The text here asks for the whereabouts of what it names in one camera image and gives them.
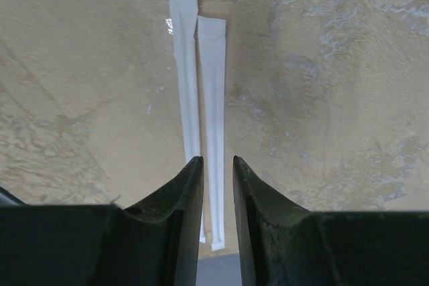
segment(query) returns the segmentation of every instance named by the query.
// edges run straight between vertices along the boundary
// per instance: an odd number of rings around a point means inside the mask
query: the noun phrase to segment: beige granite surface
[[[199,2],[227,20],[218,254],[234,155],[311,210],[429,208],[429,0]],[[172,40],[168,0],[0,0],[0,184],[128,206],[174,177]]]

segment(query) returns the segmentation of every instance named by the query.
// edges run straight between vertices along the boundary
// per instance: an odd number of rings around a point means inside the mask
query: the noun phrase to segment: white straw
[[[169,0],[169,4],[179,81],[185,158],[186,162],[189,162],[194,156],[201,155],[194,38],[198,0]],[[204,211],[201,214],[200,242],[206,242]]]
[[[198,43],[206,113],[213,251],[225,248],[225,30],[225,20],[198,16]]]

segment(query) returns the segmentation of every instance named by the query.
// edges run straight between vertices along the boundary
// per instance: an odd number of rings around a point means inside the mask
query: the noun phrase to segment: gray floor
[[[196,286],[240,286],[240,258],[238,254],[200,259]]]

